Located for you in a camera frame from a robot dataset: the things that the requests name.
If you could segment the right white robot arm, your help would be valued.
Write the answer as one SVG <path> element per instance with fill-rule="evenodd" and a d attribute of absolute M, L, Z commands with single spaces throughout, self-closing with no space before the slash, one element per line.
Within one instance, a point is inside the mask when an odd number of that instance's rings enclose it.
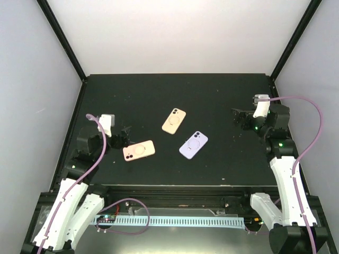
<path fill-rule="evenodd" d="M 242 210 L 258 213 L 269 230 L 273 253 L 317 253 L 327 241 L 325 227 L 319 226 L 308 204 L 295 158 L 296 145 L 289 137 L 290 109 L 281 104 L 258 102 L 256 109 L 233 109 L 235 124 L 254 131 L 266 145 L 266 156 L 277 183 L 280 207 L 266 193 L 241 199 Z"/>

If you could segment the lavender phone case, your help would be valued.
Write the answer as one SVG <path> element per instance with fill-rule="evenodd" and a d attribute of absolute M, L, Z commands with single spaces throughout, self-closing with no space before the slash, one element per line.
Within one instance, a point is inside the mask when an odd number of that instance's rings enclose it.
<path fill-rule="evenodd" d="M 195 131 L 179 148 L 179 153 L 186 159 L 192 159 L 208 141 L 206 135 L 200 131 Z"/>

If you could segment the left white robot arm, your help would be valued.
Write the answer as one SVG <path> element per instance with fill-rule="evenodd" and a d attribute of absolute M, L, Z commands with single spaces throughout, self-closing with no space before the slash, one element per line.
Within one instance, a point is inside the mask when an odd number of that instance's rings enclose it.
<path fill-rule="evenodd" d="M 56 200 L 44 225 L 21 253 L 74 253 L 76 246 L 94 216 L 113 207 L 114 199 L 103 185 L 90 186 L 99 169 L 98 160 L 110 149 L 129 145 L 130 128 L 111 137 L 102 136 L 94 127 L 81 129 L 76 149 L 64 165 Z"/>

